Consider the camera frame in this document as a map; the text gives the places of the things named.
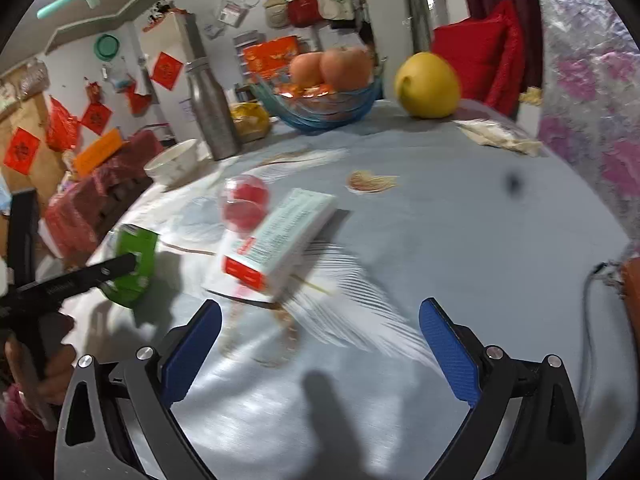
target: orange gift box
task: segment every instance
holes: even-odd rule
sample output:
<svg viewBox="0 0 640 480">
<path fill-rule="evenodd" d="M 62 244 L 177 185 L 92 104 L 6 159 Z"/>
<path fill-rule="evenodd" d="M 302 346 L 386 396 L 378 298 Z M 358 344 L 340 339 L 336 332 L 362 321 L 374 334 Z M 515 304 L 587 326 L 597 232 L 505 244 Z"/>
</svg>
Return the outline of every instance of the orange gift box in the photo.
<svg viewBox="0 0 640 480">
<path fill-rule="evenodd" d="M 124 144 L 120 131 L 117 128 L 104 134 L 100 139 L 94 140 L 84 152 L 76 156 L 74 167 L 80 177 L 86 177 L 95 168 L 100 166 L 111 155 L 117 152 Z"/>
<path fill-rule="evenodd" d="M 273 77 L 279 69 L 288 66 L 299 53 L 298 39 L 295 36 L 248 46 L 242 51 L 249 70 L 264 79 Z"/>
</svg>

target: floral fabric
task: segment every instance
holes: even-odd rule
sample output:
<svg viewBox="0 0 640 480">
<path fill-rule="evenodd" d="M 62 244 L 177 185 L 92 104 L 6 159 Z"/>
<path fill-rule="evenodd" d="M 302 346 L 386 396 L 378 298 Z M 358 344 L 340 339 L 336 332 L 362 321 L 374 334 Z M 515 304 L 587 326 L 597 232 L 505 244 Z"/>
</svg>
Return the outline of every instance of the floral fabric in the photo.
<svg viewBox="0 0 640 480">
<path fill-rule="evenodd" d="M 607 0 L 540 0 L 539 138 L 640 240 L 640 51 Z"/>
</svg>

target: red cushion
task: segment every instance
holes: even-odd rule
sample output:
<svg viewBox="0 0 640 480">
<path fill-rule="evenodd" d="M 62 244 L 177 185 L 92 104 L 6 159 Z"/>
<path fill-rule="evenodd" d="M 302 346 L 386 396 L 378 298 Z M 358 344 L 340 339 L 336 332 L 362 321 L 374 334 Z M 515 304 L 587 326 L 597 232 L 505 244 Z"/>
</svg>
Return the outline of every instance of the red cushion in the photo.
<svg viewBox="0 0 640 480">
<path fill-rule="evenodd" d="M 498 71 L 484 104 L 508 116 L 518 103 L 524 78 L 524 35 L 511 0 L 496 5 L 492 16 L 499 16 L 506 23 L 507 35 Z"/>
<path fill-rule="evenodd" d="M 500 16 L 469 18 L 434 30 L 431 51 L 456 71 L 463 98 L 484 102 L 498 70 L 506 31 Z"/>
</svg>

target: white bowl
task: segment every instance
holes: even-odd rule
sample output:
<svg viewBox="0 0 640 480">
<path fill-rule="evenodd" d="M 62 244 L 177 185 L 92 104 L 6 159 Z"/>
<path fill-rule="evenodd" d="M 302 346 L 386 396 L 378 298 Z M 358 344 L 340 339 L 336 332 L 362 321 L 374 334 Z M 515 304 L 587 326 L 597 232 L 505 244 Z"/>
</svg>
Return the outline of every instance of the white bowl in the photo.
<svg viewBox="0 0 640 480">
<path fill-rule="evenodd" d="M 145 173 L 158 184 L 174 184 L 198 165 L 198 140 L 189 139 L 160 153 L 145 166 Z"/>
</svg>

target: red label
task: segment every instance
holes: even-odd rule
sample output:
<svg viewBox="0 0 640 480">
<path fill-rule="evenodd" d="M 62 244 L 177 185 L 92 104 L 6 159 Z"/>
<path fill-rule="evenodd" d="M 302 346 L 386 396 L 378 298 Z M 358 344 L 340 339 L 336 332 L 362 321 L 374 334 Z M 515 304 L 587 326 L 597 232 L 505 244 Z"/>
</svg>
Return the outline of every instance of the red label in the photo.
<svg viewBox="0 0 640 480">
<path fill-rule="evenodd" d="M 151 79 L 171 91 L 174 89 L 175 82 L 180 75 L 182 66 L 183 63 L 175 59 L 175 57 L 171 57 L 168 54 L 161 52 L 160 56 L 158 56 L 158 61 L 156 61 L 156 66 Z"/>
<path fill-rule="evenodd" d="M 263 275 L 255 269 L 251 269 L 243 264 L 232 260 L 228 256 L 225 257 L 225 272 L 231 276 L 237 278 L 245 285 L 254 288 L 255 290 L 262 290 Z"/>
<path fill-rule="evenodd" d="M 18 128 L 4 154 L 4 165 L 23 175 L 28 175 L 39 145 L 38 137 Z"/>
<path fill-rule="evenodd" d="M 246 242 L 240 246 L 240 248 L 236 251 L 237 254 L 244 254 L 249 250 L 249 248 L 254 244 L 255 238 L 249 237 Z"/>
<path fill-rule="evenodd" d="M 113 112 L 105 105 L 92 103 L 87 107 L 80 123 L 82 126 L 89 128 L 94 134 L 101 135 L 109 122 L 111 114 Z"/>
</svg>

